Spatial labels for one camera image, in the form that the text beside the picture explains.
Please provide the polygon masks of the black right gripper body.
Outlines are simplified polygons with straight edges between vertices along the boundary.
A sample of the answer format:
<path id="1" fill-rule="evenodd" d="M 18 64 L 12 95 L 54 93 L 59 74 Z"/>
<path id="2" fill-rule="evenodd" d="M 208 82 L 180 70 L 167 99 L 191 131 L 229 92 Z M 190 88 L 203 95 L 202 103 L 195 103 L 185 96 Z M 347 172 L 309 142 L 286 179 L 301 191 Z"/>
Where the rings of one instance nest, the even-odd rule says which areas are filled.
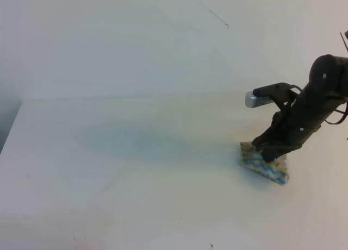
<path id="1" fill-rule="evenodd" d="M 299 149 L 320 129 L 326 115 L 326 97 L 304 90 L 295 103 L 281 113 L 272 128 L 269 145 L 282 149 Z"/>

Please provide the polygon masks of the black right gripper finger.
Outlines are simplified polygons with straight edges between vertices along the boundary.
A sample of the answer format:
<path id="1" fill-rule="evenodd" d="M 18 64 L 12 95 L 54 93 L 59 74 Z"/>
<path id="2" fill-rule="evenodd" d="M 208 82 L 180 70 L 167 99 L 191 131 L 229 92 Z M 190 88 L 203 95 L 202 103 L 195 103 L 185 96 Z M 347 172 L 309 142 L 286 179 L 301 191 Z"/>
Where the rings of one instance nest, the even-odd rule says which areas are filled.
<path id="1" fill-rule="evenodd" d="M 302 145 L 262 145 L 261 146 L 261 155 L 265 162 L 270 163 L 275 159 L 278 159 L 280 156 L 283 156 L 292 151 L 298 150 Z"/>
<path id="2" fill-rule="evenodd" d="M 263 133 L 262 135 L 256 137 L 252 141 L 252 145 L 255 147 L 257 152 L 263 152 L 268 150 L 270 146 L 272 136 L 269 133 Z"/>

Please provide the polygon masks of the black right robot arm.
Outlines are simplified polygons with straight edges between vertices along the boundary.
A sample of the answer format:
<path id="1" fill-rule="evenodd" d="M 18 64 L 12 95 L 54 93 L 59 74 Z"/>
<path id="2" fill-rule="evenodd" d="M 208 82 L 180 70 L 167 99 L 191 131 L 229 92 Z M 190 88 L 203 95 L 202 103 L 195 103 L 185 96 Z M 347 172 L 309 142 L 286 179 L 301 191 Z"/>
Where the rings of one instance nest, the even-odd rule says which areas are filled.
<path id="1" fill-rule="evenodd" d="M 270 128 L 253 141 L 269 163 L 300 149 L 336 108 L 347 102 L 347 59 L 327 54 L 313 63 L 309 81 L 295 98 L 274 114 Z"/>

